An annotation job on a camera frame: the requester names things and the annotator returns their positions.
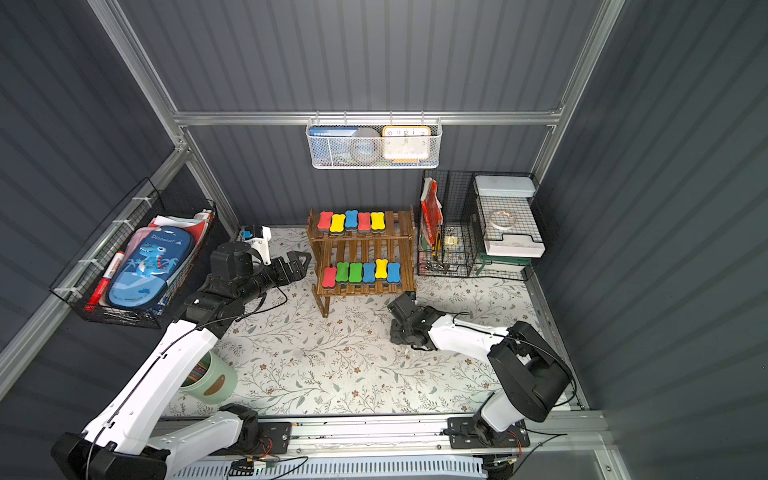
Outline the yellow eraser top shelf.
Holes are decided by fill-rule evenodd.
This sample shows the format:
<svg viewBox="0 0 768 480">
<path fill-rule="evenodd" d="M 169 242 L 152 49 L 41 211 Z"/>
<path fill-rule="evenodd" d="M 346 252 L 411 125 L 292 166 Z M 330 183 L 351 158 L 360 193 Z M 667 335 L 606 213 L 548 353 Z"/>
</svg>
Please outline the yellow eraser top shelf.
<svg viewBox="0 0 768 480">
<path fill-rule="evenodd" d="M 332 235 L 342 235 L 345 232 L 345 223 L 345 214 L 333 214 L 331 217 L 329 233 Z"/>
</svg>

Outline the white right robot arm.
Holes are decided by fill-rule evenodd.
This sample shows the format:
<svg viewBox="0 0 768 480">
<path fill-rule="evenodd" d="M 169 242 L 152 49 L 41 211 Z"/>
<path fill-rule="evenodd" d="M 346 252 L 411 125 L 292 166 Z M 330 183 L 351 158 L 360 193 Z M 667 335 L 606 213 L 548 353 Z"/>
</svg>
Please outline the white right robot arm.
<svg viewBox="0 0 768 480">
<path fill-rule="evenodd" d="M 566 362 L 527 322 L 502 328 L 463 321 L 456 313 L 417 304 L 413 292 L 396 297 L 388 310 L 394 344 L 458 353 L 489 365 L 496 376 L 501 389 L 484 401 L 471 422 L 448 427 L 456 448 L 495 447 L 507 440 L 527 445 L 523 422 L 544 421 L 575 384 Z"/>
</svg>

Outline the wooden two-tier shelf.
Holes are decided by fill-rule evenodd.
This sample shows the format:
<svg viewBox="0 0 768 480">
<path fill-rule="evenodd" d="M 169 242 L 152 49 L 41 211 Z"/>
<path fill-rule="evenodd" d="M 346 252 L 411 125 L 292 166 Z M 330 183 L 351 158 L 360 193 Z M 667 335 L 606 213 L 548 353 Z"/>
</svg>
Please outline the wooden two-tier shelf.
<svg viewBox="0 0 768 480">
<path fill-rule="evenodd" d="M 386 230 L 383 232 L 359 233 L 345 231 L 342 235 L 332 235 L 317 229 L 320 212 L 311 211 L 306 227 L 306 234 L 316 261 L 317 281 L 312 288 L 315 302 L 326 318 L 331 312 L 331 299 L 367 295 L 394 295 L 406 291 L 416 291 L 415 254 L 416 223 L 414 212 L 381 211 L 385 213 Z M 390 284 L 386 279 L 376 279 L 373 284 L 339 284 L 334 289 L 321 286 L 325 267 L 336 267 L 339 262 L 375 263 L 376 259 L 387 259 L 401 264 L 401 283 Z"/>
</svg>

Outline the red eraser top shelf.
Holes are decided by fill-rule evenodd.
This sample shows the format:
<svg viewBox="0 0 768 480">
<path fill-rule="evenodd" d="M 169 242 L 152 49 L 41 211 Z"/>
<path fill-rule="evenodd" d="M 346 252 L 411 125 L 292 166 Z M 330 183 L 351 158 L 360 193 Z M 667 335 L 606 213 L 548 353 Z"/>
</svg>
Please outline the red eraser top shelf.
<svg viewBox="0 0 768 480">
<path fill-rule="evenodd" d="M 317 229 L 322 232 L 329 232 L 333 220 L 333 212 L 321 211 L 317 220 Z"/>
</svg>

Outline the blue eraser top shelf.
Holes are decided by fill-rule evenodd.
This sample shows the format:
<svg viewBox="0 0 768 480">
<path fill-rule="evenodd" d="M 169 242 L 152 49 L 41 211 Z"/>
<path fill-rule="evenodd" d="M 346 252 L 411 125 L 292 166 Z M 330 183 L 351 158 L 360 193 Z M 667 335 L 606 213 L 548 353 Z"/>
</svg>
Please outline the blue eraser top shelf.
<svg viewBox="0 0 768 480">
<path fill-rule="evenodd" d="M 346 210 L 344 213 L 344 230 L 356 231 L 358 229 L 358 210 Z"/>
</svg>

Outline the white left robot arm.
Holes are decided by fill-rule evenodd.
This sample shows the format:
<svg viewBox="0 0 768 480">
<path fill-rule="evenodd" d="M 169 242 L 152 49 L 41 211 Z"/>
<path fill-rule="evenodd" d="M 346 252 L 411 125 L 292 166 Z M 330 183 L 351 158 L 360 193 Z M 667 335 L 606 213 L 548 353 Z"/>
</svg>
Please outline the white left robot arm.
<svg viewBox="0 0 768 480">
<path fill-rule="evenodd" d="M 168 479 L 220 450 L 249 454 L 262 444 L 258 414 L 227 404 L 166 438 L 152 432 L 193 367 L 246 318 L 248 302 L 304 279 L 312 256 L 289 251 L 255 266 L 259 252 L 226 242 L 210 257 L 211 271 L 190 294 L 154 351 L 110 404 L 80 433 L 63 433 L 51 456 L 68 479 Z"/>
</svg>

